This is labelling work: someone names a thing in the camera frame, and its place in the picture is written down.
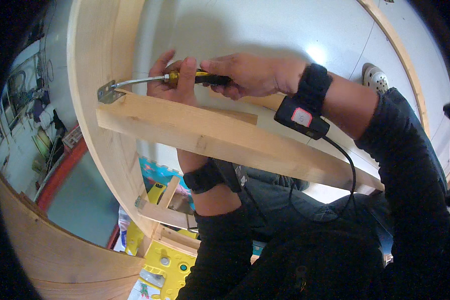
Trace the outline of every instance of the metal bracket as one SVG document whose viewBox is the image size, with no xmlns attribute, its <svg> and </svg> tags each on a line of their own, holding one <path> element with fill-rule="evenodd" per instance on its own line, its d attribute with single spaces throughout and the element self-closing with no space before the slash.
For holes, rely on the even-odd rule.
<svg viewBox="0 0 450 300">
<path fill-rule="evenodd" d="M 139 207 L 140 206 L 140 201 L 142 200 L 142 198 L 140 196 L 137 197 L 137 200 L 135 200 L 135 207 Z"/>
<path fill-rule="evenodd" d="M 115 90 L 115 80 L 108 82 L 97 91 L 98 101 L 104 104 L 112 104 L 123 95 L 125 93 Z"/>
</svg>

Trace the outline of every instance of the wooden stick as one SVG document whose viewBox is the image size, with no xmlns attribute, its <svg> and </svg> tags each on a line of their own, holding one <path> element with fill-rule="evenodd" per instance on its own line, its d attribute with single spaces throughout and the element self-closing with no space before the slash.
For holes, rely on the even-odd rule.
<svg viewBox="0 0 450 300">
<path fill-rule="evenodd" d="M 427 116 L 427 108 L 425 105 L 425 98 L 422 93 L 422 87 L 420 86 L 420 80 L 415 71 L 415 68 L 412 63 L 412 59 L 408 55 L 405 46 L 400 39 L 400 36 L 395 31 L 395 28 L 392 26 L 390 21 L 388 21 L 385 14 L 378 8 L 377 5 L 373 2 L 373 0 L 357 0 L 363 8 L 372 16 L 373 20 L 377 22 L 378 26 L 383 30 L 383 33 L 387 36 L 390 44 L 398 55 L 398 58 L 402 62 L 403 68 L 408 76 L 408 80 L 410 81 L 410 85 L 412 86 L 413 94 L 415 95 L 416 104 L 418 106 L 418 112 L 420 113 L 420 120 L 422 123 L 422 127 L 426 133 L 426 135 L 430 138 L 430 128 L 429 128 L 429 119 Z"/>
<path fill-rule="evenodd" d="M 343 160 L 197 107 L 127 92 L 96 113 L 100 127 L 135 138 L 340 189 L 352 184 L 350 165 Z M 377 178 L 358 168 L 356 182 L 358 193 L 384 190 Z"/>
</svg>

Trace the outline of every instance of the black cable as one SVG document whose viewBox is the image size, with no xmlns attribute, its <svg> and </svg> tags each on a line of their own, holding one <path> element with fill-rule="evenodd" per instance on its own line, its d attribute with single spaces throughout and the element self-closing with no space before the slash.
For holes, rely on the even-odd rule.
<svg viewBox="0 0 450 300">
<path fill-rule="evenodd" d="M 260 207 L 258 206 L 257 201 L 255 201 L 255 199 L 252 196 L 252 193 L 250 193 L 249 189 L 244 185 L 243 186 L 243 190 L 245 191 L 246 195 L 248 195 L 248 197 L 250 198 L 250 200 L 252 201 L 253 205 L 255 206 L 255 208 L 257 209 L 258 215 L 260 216 L 260 218 L 263 220 L 263 222 L 265 223 L 265 225 L 262 226 L 251 226 L 252 229 L 257 229 L 257 228 L 262 228 L 268 225 L 268 220 L 265 217 L 264 213 L 262 213 Z"/>
<path fill-rule="evenodd" d="M 325 141 L 327 141 L 328 143 L 330 143 L 330 145 L 332 145 L 333 147 L 337 148 L 338 151 L 340 151 L 340 152 L 346 157 L 346 159 L 348 159 L 348 161 L 349 161 L 349 163 L 350 163 L 350 166 L 352 167 L 353 181 L 352 181 L 352 188 L 350 189 L 350 196 L 348 197 L 348 200 L 347 200 L 345 206 L 342 208 L 342 211 L 341 211 L 339 214 L 337 214 L 337 217 L 336 217 L 335 219 L 332 219 L 332 220 L 329 220 L 329 221 L 315 221 L 315 220 L 313 220 L 313 222 L 317 222 L 317 223 L 329 223 L 329 222 L 333 222 L 333 221 L 336 221 L 336 220 L 340 219 L 340 218 L 343 216 L 343 214 L 344 214 L 346 208 L 348 207 L 348 205 L 349 205 L 349 203 L 350 203 L 350 200 L 352 200 L 352 203 L 353 203 L 354 213 L 355 213 L 355 220 L 358 222 L 358 221 L 359 221 L 359 218 L 358 218 L 357 206 L 356 206 L 356 203 L 355 203 L 355 196 L 354 196 L 355 187 L 356 187 L 356 185 L 357 185 L 357 174 L 356 174 L 356 171 L 355 171 L 355 166 L 354 166 L 354 164 L 353 164 L 352 158 L 348 155 L 347 152 L 345 152 L 345 150 L 344 150 L 342 147 L 340 147 L 336 142 L 332 141 L 329 137 L 324 136 L 323 139 L 324 139 Z M 297 186 L 296 183 L 295 183 L 294 181 L 292 181 L 292 184 L 291 184 L 291 186 L 290 186 L 290 193 L 288 194 L 288 203 L 289 203 L 289 205 L 292 207 L 292 209 L 295 211 L 295 213 L 299 214 L 300 216 L 302 216 L 302 217 L 305 218 L 305 219 L 309 219 L 308 217 L 304 216 L 304 215 L 303 215 L 303 214 L 295 207 L 295 205 L 294 205 L 293 202 L 292 202 L 293 190 L 294 190 L 294 188 L 295 188 L 296 186 Z M 244 191 L 246 192 L 246 194 L 248 195 L 248 197 L 249 197 L 250 200 L 252 201 L 253 205 L 254 205 L 255 208 L 257 209 L 258 215 L 260 216 L 260 218 L 261 218 L 261 219 L 264 221 L 264 223 L 265 223 L 265 225 L 263 225 L 263 226 L 252 226 L 251 228 L 252 228 L 252 229 L 257 229 L 257 228 L 262 228 L 262 227 L 268 225 L 268 221 L 267 221 L 267 219 L 266 219 L 264 213 L 261 211 L 261 209 L 260 209 L 260 207 L 259 207 L 257 201 L 255 201 L 255 199 L 253 198 L 252 194 L 250 193 L 250 191 L 247 189 L 246 186 L 244 186 Z"/>
<path fill-rule="evenodd" d="M 352 200 L 352 203 L 353 203 L 354 212 L 355 212 L 355 220 L 358 221 L 357 206 L 356 206 L 356 204 L 355 204 L 355 197 L 354 197 L 355 186 L 356 186 L 356 184 L 357 184 L 357 175 L 356 175 L 356 172 L 355 172 L 355 166 L 353 165 L 352 158 L 350 158 L 350 156 L 348 155 L 348 153 L 345 152 L 345 150 L 342 149 L 342 147 L 340 147 L 336 142 L 332 141 L 329 137 L 324 136 L 323 139 L 324 139 L 325 141 L 327 141 L 328 143 L 330 143 L 330 145 L 332 145 L 333 147 L 337 148 L 338 151 L 340 151 L 340 152 L 348 159 L 348 161 L 350 162 L 350 166 L 352 167 L 353 182 L 352 182 L 352 189 L 350 189 L 350 196 L 348 197 L 348 200 L 347 200 L 345 206 L 342 208 L 342 211 L 341 211 L 339 214 L 337 214 L 337 217 L 336 217 L 335 219 L 332 219 L 332 220 L 329 220 L 329 221 L 315 221 L 315 220 L 314 220 L 313 222 L 317 222 L 317 223 L 329 223 L 329 222 L 333 222 L 333 221 L 336 221 L 336 220 L 340 219 L 340 218 L 343 216 L 343 214 L 344 214 L 346 208 L 348 207 L 348 204 L 350 203 L 350 200 Z M 293 193 L 293 188 L 294 188 L 294 186 L 296 186 L 296 184 L 293 182 L 293 183 L 292 183 L 292 186 L 290 187 L 290 194 L 288 195 L 288 203 L 289 203 L 290 206 L 293 208 L 293 210 L 295 211 L 295 213 L 301 215 L 303 218 L 308 219 L 306 216 L 304 216 L 304 215 L 303 215 L 303 214 L 302 214 L 302 213 L 294 206 L 294 204 L 293 204 L 293 202 L 292 202 L 292 193 Z"/>
</svg>

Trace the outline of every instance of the sticker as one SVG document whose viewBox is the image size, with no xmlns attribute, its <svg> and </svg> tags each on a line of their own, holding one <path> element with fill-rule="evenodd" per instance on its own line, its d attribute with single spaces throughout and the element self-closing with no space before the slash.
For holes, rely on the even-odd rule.
<svg viewBox="0 0 450 300">
<path fill-rule="evenodd" d="M 300 107 L 296 108 L 292 115 L 293 122 L 303 125 L 305 127 L 310 126 L 310 123 L 312 123 L 312 118 L 313 117 L 310 112 Z"/>
</svg>

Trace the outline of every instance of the metal hinge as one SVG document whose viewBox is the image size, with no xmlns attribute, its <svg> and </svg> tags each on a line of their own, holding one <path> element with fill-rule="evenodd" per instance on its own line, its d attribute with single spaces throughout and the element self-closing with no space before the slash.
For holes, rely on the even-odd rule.
<svg viewBox="0 0 450 300">
<path fill-rule="evenodd" d="M 98 101 L 104 104 L 112 104 L 123 95 L 125 95 L 124 92 L 115 90 L 115 80 L 108 82 L 97 91 Z"/>
</svg>

